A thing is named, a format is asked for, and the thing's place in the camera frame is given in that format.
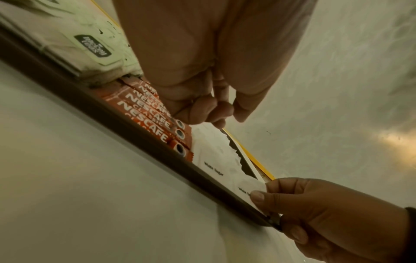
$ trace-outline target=brown tray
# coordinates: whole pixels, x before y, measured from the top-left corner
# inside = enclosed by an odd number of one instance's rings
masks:
[[[97,98],[88,87],[81,85],[69,72],[2,27],[0,27],[0,50],[1,60],[189,180],[194,184],[194,188],[210,199],[249,222],[281,230],[279,225],[271,223],[268,217],[204,171]]]

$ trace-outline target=yellow edge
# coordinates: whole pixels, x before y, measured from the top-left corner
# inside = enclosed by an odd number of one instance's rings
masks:
[[[120,25],[109,15],[109,14],[107,14],[107,12],[104,10],[104,9],[102,9],[101,8],[101,6],[99,5],[99,4],[97,4],[97,2],[95,2],[94,0],[91,0],[91,2],[99,9],[99,10],[101,10],[101,12],[103,12],[107,17],[108,17],[108,19],[110,19],[111,21],[113,21],[113,23],[115,24],[115,25],[117,25],[118,27],[120,27]],[[257,161],[257,159],[256,158],[254,158],[254,156],[249,152],[249,151],[247,151],[247,149],[244,147],[244,146],[242,146],[241,145],[241,143],[239,142],[239,141],[237,141],[227,130],[225,130],[224,129],[224,131],[230,136],[230,137],[232,137],[239,145],[240,145],[240,147],[243,149],[243,151],[246,153],[246,155],[247,155],[247,157],[250,159],[250,161],[252,161],[267,177],[269,177],[269,179],[270,180],[274,180],[275,178],[274,178],[274,176],[269,172],[269,171],[267,171],[267,169],[259,162],[259,161]]]
[[[99,5],[99,4],[97,4],[97,2],[95,2],[94,0],[91,0],[91,2],[96,6],[96,7],[98,7],[98,9],[99,10],[101,10],[101,12],[103,12],[104,13],[104,15],[106,15],[107,17],[108,17],[108,19],[110,19],[111,21],[113,21],[113,23],[116,25],[116,26],[118,26],[118,27],[120,27],[120,25],[109,15],[109,14],[107,14],[107,12],[104,10],[104,9],[102,9],[101,8],[101,6]]]
[[[247,157],[250,159],[250,161],[252,161],[267,177],[269,177],[270,180],[274,180],[276,178],[274,178],[274,176],[259,162],[257,161],[257,159],[244,147],[241,145],[241,143],[239,141],[237,141],[231,134],[229,131],[225,130],[224,131],[231,137],[233,138],[233,140],[235,140],[240,147],[243,149],[243,151],[246,153]]]

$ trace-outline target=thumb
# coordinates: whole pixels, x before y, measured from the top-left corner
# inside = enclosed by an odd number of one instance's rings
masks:
[[[305,201],[303,200],[302,195],[272,194],[253,191],[250,193],[250,199],[264,212],[288,214],[300,217],[301,213],[305,210]]]

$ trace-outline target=human hand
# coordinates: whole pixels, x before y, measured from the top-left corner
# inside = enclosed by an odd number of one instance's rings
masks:
[[[243,122],[292,57],[317,0],[114,0],[146,78],[173,117]],[[229,85],[236,99],[228,102]]]
[[[327,263],[398,262],[410,227],[404,208],[317,179],[284,178],[254,191],[265,214],[283,214],[283,233],[306,256]]]

